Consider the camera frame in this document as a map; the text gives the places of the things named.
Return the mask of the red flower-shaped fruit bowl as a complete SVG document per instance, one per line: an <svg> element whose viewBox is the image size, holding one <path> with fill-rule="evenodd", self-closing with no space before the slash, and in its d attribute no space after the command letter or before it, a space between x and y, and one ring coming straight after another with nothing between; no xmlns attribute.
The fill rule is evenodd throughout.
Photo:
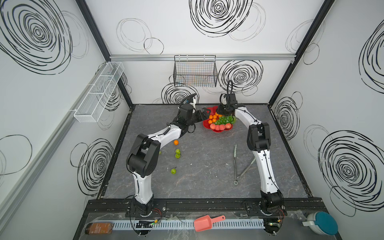
<svg viewBox="0 0 384 240"><path fill-rule="evenodd" d="M218 106L214 106L214 107L211 107L211 108L208 108L208 109L210 109L211 110L211 113L210 113L210 115L214 115L216 112L217 112L217 108L218 108ZM203 121L203 126L206 128L206 129L209 129L209 130L212 130L211 128L210 128L210 124L208 124L208 121L209 121L210 119L208 119L208 120L206 120L206 121ZM229 130L223 130L223 131L216 131L216 130L212 130L213 132L215 132L215 133L221 133L221 132L223 132L223 131L229 131Z"/></svg>

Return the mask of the green fake grape bunch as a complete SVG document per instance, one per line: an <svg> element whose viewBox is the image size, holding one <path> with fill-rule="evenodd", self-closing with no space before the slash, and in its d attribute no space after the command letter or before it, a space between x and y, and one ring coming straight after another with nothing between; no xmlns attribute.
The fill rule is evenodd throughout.
<svg viewBox="0 0 384 240"><path fill-rule="evenodd" d="M237 118L235 116L221 116L216 119L214 122L215 125L226 125L226 124L235 124Z"/></svg>

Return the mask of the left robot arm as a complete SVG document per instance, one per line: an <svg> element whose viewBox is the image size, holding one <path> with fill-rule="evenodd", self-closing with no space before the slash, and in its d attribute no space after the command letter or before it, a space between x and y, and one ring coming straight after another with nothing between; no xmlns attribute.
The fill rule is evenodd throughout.
<svg viewBox="0 0 384 240"><path fill-rule="evenodd" d="M149 216L153 209L152 173L160 150L167 144L180 139L189 132L189 127L209 119L207 108L197 110L192 103L181 104L178 113L167 127L150 135L137 135L126 160L127 170L135 180L134 208L142 216Z"/></svg>

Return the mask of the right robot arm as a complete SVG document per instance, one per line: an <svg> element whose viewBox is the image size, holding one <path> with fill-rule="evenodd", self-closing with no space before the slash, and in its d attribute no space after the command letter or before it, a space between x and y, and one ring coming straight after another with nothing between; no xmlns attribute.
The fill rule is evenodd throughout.
<svg viewBox="0 0 384 240"><path fill-rule="evenodd" d="M239 104L236 95L220 95L218 112L224 116L233 116L248 128L247 146L252 151L261 178L260 209L270 216L284 205L284 197L276 182L271 163L270 126L259 121L243 104Z"/></svg>

